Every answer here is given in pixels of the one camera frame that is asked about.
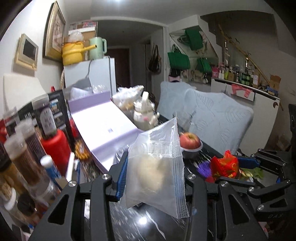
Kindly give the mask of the purple tassel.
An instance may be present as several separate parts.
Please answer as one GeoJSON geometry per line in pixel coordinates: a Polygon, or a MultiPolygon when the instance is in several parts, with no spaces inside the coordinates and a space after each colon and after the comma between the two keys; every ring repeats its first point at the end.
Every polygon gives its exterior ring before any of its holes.
{"type": "Polygon", "coordinates": [[[212,176],[211,165],[209,161],[195,162],[194,166],[197,172],[204,178],[209,178],[212,176]]]}

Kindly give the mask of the clear zip bag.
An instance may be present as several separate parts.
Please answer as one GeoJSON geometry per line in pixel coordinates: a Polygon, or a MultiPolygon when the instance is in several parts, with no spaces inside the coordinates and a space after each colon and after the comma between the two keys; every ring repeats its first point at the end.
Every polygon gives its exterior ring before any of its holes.
{"type": "Polygon", "coordinates": [[[128,150],[124,206],[144,203],[188,218],[184,168],[176,118],[140,133],[128,150]]]}

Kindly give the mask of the nutritious cereal packet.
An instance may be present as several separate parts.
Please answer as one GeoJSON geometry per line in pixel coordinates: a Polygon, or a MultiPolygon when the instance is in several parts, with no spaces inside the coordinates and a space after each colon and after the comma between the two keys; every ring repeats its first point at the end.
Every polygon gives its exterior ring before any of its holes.
{"type": "Polygon", "coordinates": [[[254,169],[240,168],[239,169],[239,179],[254,182],[254,180],[262,180],[264,178],[263,170],[256,167],[254,169]]]}

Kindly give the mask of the red gold snack packet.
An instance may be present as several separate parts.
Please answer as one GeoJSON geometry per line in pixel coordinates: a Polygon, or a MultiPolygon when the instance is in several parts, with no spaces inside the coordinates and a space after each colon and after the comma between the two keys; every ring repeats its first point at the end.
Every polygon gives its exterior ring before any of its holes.
{"type": "Polygon", "coordinates": [[[222,158],[214,156],[211,159],[210,169],[210,176],[205,179],[207,182],[214,183],[220,177],[235,179],[239,174],[238,158],[227,150],[222,158]]]}

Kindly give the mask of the white cabinet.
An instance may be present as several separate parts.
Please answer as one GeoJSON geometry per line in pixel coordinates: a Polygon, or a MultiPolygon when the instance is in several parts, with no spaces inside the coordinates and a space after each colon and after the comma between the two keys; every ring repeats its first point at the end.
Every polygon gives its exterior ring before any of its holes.
{"type": "Polygon", "coordinates": [[[232,81],[213,78],[211,92],[224,92],[238,103],[253,109],[253,121],[240,144],[243,153],[250,155],[266,146],[278,114],[280,99],[240,83],[236,83],[239,88],[233,91],[234,84],[232,81]]]}

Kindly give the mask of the small metal bowl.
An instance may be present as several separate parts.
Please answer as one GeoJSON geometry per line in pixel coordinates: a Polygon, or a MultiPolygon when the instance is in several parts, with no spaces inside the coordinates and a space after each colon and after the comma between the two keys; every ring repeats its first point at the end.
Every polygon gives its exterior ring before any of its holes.
{"type": "Polygon", "coordinates": [[[181,148],[184,159],[194,159],[202,149],[203,149],[203,142],[201,142],[200,147],[196,149],[181,148]]]}

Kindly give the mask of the leaf-pattern grey cushion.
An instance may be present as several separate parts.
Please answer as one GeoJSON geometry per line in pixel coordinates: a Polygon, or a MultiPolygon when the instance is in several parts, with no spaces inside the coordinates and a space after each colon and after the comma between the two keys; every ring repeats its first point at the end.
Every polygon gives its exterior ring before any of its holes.
{"type": "Polygon", "coordinates": [[[235,154],[252,123],[254,112],[228,95],[188,89],[184,110],[192,116],[189,132],[224,154],[235,154]]]}

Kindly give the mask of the red container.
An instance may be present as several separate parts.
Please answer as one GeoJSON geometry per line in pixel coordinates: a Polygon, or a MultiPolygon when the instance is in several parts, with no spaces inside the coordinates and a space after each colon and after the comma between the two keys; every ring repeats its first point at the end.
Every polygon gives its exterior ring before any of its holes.
{"type": "Polygon", "coordinates": [[[45,152],[50,155],[62,176],[66,175],[71,149],[67,138],[62,130],[57,130],[57,134],[48,139],[41,139],[41,144],[45,152]]]}

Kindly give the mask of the red apple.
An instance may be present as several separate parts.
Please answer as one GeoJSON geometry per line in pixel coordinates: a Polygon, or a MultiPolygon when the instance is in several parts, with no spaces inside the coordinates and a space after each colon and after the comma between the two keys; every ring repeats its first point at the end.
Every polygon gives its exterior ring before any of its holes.
{"type": "Polygon", "coordinates": [[[180,145],[182,148],[193,150],[201,146],[201,141],[194,133],[182,133],[180,135],[180,145]]]}

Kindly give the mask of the lavender gift box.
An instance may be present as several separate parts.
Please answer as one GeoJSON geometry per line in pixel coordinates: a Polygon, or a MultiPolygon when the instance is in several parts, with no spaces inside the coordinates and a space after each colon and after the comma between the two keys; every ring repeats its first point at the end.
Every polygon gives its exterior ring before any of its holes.
{"type": "Polygon", "coordinates": [[[116,163],[115,153],[132,145],[142,133],[111,101],[110,91],[73,99],[68,104],[81,138],[103,173],[116,163]]]}

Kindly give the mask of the black product box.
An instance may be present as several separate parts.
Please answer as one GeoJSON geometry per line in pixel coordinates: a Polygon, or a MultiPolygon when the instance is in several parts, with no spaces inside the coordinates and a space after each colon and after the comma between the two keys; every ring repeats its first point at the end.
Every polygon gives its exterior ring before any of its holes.
{"type": "MultiPolygon", "coordinates": [[[[70,149],[73,150],[75,139],[73,137],[73,133],[71,130],[68,109],[67,109],[67,102],[64,98],[63,91],[57,90],[55,92],[49,93],[48,96],[50,101],[50,109],[53,113],[56,128],[64,132],[67,138],[68,144],[70,146],[70,149]]],[[[37,129],[39,137],[42,137],[41,129],[38,128],[38,124],[36,121],[35,113],[34,113],[31,102],[23,106],[18,111],[18,116],[21,121],[27,118],[31,118],[35,128],[37,129]]]]}

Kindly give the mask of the dark label bottle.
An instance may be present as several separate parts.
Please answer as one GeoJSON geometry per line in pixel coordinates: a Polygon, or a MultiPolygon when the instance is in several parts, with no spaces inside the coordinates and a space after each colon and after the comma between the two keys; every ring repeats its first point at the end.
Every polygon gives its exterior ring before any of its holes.
{"type": "Polygon", "coordinates": [[[48,94],[33,99],[32,107],[35,112],[38,127],[41,130],[42,138],[46,140],[54,137],[57,134],[57,128],[50,108],[48,94]]]}

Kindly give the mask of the cream cartoon water bottle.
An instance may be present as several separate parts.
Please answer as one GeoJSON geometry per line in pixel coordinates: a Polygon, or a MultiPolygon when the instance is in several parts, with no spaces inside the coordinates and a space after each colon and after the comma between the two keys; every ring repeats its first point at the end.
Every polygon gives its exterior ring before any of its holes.
{"type": "Polygon", "coordinates": [[[158,125],[160,114],[155,112],[155,105],[149,100],[147,91],[144,91],[142,97],[133,105],[133,122],[138,129],[148,131],[158,125]]]}

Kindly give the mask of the plastic bag of food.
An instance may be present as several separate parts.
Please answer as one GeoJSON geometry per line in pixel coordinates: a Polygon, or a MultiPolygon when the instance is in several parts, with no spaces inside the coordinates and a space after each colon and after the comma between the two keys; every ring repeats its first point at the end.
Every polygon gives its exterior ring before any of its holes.
{"type": "Polygon", "coordinates": [[[141,97],[143,90],[143,85],[130,88],[119,87],[116,94],[112,96],[112,101],[124,114],[132,115],[134,111],[133,103],[141,97]]]}

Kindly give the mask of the white mini fridge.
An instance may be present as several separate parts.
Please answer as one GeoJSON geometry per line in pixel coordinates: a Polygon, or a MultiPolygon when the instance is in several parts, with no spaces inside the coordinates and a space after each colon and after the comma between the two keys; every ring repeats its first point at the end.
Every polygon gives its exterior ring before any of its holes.
{"type": "Polygon", "coordinates": [[[116,93],[115,59],[109,56],[64,66],[65,86],[69,87],[85,78],[88,72],[92,85],[104,85],[111,95],[116,93]]]}

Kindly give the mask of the green tote bag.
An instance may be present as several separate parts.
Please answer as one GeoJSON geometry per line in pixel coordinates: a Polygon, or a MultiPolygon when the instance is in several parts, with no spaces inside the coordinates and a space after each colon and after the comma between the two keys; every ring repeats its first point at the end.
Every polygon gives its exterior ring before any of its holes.
{"type": "Polygon", "coordinates": [[[170,67],[178,70],[188,70],[191,68],[189,57],[181,53],[180,49],[173,44],[171,51],[168,52],[170,67]]]}

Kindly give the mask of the yellow pot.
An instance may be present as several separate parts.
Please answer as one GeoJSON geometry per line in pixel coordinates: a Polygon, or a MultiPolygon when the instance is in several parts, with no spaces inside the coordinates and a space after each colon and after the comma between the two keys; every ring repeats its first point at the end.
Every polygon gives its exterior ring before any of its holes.
{"type": "Polygon", "coordinates": [[[83,62],[86,51],[97,48],[97,45],[84,46],[84,42],[66,43],[62,48],[62,62],[64,66],[83,62]]]}

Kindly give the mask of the green electric kettle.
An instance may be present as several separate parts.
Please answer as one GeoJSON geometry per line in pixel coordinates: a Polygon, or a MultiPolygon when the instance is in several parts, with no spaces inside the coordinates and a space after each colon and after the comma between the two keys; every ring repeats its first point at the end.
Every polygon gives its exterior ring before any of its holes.
{"type": "Polygon", "coordinates": [[[95,45],[94,49],[89,51],[90,59],[103,59],[107,53],[107,40],[102,37],[94,37],[89,39],[90,45],[95,45]]]}

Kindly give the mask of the gold framed picture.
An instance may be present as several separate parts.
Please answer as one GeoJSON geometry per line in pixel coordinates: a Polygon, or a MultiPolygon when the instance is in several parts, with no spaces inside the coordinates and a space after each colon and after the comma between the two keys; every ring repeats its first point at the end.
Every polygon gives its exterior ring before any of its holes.
{"type": "Polygon", "coordinates": [[[52,61],[62,61],[62,47],[66,21],[57,1],[52,3],[44,33],[43,57],[52,61]]]}

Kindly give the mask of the wall intercom panel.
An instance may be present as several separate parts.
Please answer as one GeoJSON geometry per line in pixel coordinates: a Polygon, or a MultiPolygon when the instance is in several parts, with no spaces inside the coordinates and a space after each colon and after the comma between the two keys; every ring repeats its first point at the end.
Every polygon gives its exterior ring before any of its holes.
{"type": "Polygon", "coordinates": [[[15,63],[30,70],[37,70],[39,47],[26,34],[21,34],[15,54],[15,63]]]}

